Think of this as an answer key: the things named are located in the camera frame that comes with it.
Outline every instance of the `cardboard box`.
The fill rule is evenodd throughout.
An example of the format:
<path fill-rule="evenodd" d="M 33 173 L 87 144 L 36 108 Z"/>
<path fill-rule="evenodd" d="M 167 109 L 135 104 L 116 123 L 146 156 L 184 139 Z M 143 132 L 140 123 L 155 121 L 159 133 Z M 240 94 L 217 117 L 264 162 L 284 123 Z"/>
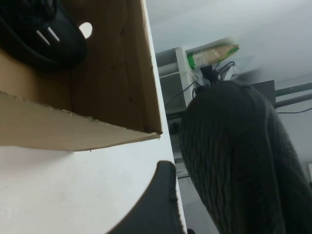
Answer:
<path fill-rule="evenodd" d="M 0 145 L 84 151 L 162 132 L 141 0 L 64 0 L 89 22 L 88 57 L 45 74 L 0 51 Z"/>

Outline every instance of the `black shoe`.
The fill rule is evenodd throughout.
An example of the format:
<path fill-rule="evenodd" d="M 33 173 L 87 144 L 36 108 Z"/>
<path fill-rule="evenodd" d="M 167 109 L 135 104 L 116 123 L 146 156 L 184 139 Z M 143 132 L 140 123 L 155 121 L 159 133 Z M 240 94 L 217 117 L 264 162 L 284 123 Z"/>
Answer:
<path fill-rule="evenodd" d="M 41 70 L 70 69 L 87 55 L 82 32 L 59 0 L 0 1 L 0 45 Z"/>
<path fill-rule="evenodd" d="M 108 234 L 184 234 L 176 197 L 176 168 L 161 161 L 137 204 Z"/>
<path fill-rule="evenodd" d="M 223 82 L 180 126 L 186 168 L 221 234 L 311 234 L 312 191 L 271 104 Z"/>

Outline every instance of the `black sneaker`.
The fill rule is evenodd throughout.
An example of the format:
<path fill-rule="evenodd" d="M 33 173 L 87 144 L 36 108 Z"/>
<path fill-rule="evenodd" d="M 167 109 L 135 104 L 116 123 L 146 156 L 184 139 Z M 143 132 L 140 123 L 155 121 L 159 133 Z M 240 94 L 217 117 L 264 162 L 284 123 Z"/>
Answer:
<path fill-rule="evenodd" d="M 43 70 L 82 62 L 87 44 L 59 0 L 0 1 L 0 45 L 13 57 Z"/>
<path fill-rule="evenodd" d="M 312 233 L 312 190 L 275 109 L 254 88 L 223 82 L 198 95 L 180 146 L 221 234 Z"/>

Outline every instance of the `black cable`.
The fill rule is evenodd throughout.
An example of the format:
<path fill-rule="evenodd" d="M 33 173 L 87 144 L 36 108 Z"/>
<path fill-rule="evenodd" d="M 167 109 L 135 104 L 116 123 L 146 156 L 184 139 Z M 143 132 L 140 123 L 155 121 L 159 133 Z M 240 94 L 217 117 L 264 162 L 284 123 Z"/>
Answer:
<path fill-rule="evenodd" d="M 232 65 L 231 65 L 231 67 L 232 67 L 232 66 L 235 65 L 235 62 L 232 61 L 232 62 L 228 62 L 227 64 L 225 64 L 225 65 L 219 70 L 219 73 L 221 74 L 222 70 L 223 70 L 224 68 L 226 68 L 227 66 L 229 66 L 230 64 L 232 64 Z"/>
<path fill-rule="evenodd" d="M 312 108 L 309 108 L 307 110 L 304 110 L 304 111 L 298 111 L 298 112 L 277 112 L 278 114 L 299 114 L 299 113 L 304 113 L 304 112 L 307 112 L 307 111 L 310 111 L 312 110 Z"/>
<path fill-rule="evenodd" d="M 230 69 L 231 67 L 233 67 L 234 65 L 235 65 L 235 62 L 234 62 L 234 61 L 228 62 L 227 64 L 225 64 L 225 65 L 219 70 L 219 72 L 217 72 L 218 75 L 220 75 L 221 81 L 222 81 L 222 75 L 223 75 L 225 72 L 229 71 L 229 69 Z"/>
<path fill-rule="evenodd" d="M 170 101 L 167 102 L 167 104 L 165 104 L 165 107 L 167 107 L 173 100 L 175 100 L 178 96 L 180 96 L 181 94 L 183 94 L 186 90 L 188 90 L 193 84 L 197 84 L 199 85 L 196 81 L 194 81 L 192 84 L 190 84 L 189 86 L 187 86 L 184 90 L 182 90 L 180 93 L 178 93 L 177 95 L 175 95 Z"/>
<path fill-rule="evenodd" d="M 231 67 L 229 67 L 228 69 L 225 69 L 225 70 L 220 74 L 221 78 L 222 78 L 222 75 L 223 75 L 225 72 L 227 72 L 227 71 L 230 70 L 230 68 L 231 68 Z"/>

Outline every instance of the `white stripe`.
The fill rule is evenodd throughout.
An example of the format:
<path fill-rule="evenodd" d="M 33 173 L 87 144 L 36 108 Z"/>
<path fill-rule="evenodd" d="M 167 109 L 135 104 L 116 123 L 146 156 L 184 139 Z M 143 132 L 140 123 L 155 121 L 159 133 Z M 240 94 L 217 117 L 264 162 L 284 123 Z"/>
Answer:
<path fill-rule="evenodd" d="M 49 30 L 49 32 L 55 37 L 55 39 L 56 39 L 57 41 L 59 41 L 58 36 L 55 34 L 55 32 L 52 30 L 52 28 L 48 27 L 48 30 Z"/>
<path fill-rule="evenodd" d="M 37 30 L 36 32 L 48 45 L 50 45 L 50 42 L 47 40 L 47 38 L 44 37 L 44 35 L 42 35 L 42 33 L 39 30 Z"/>

